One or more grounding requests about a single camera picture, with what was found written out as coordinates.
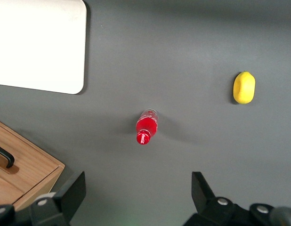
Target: white tray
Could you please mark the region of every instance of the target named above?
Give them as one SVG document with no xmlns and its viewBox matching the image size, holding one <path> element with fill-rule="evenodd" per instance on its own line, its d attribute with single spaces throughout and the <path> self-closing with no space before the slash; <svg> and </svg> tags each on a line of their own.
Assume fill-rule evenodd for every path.
<svg viewBox="0 0 291 226">
<path fill-rule="evenodd" d="M 80 92 L 86 15 L 81 0 L 0 0 L 0 85 Z"/>
</svg>

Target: drawer handle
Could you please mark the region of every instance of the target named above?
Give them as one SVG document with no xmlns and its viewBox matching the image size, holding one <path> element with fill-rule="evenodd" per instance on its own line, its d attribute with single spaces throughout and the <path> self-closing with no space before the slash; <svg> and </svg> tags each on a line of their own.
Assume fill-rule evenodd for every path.
<svg viewBox="0 0 291 226">
<path fill-rule="evenodd" d="M 0 154 L 8 160 L 8 165 L 6 166 L 6 168 L 11 168 L 15 162 L 14 156 L 11 153 L 5 151 L 2 147 L 0 147 Z"/>
</svg>

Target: wooden drawer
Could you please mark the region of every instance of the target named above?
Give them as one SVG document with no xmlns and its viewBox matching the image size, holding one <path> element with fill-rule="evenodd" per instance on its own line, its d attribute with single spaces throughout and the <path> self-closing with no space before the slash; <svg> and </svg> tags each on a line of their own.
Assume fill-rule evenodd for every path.
<svg viewBox="0 0 291 226">
<path fill-rule="evenodd" d="M 23 192 L 0 178 L 0 205 L 15 203 L 23 194 Z"/>
<path fill-rule="evenodd" d="M 15 158 L 14 165 L 7 169 L 7 160 L 0 155 L 0 197 L 6 194 L 5 187 L 14 194 L 11 199 L 4 196 L 0 202 L 9 201 L 16 209 L 26 207 L 40 194 L 49 192 L 65 167 L 2 123 L 0 147 Z"/>
</svg>

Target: red bottle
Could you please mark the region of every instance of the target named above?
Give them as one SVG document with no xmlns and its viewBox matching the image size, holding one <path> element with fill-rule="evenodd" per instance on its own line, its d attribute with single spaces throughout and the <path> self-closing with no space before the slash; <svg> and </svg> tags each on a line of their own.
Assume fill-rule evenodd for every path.
<svg viewBox="0 0 291 226">
<path fill-rule="evenodd" d="M 158 114 L 153 109 L 146 109 L 142 112 L 136 123 L 137 142 L 141 145 L 149 143 L 158 128 Z"/>
</svg>

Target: toy lemon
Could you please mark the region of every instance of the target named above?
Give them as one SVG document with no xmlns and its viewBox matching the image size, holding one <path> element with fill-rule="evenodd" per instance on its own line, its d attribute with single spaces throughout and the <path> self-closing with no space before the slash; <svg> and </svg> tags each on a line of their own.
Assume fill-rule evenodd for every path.
<svg viewBox="0 0 291 226">
<path fill-rule="evenodd" d="M 249 72 L 240 73 L 234 81 L 234 99 L 240 104 L 249 103 L 254 96 L 255 79 Z"/>
</svg>

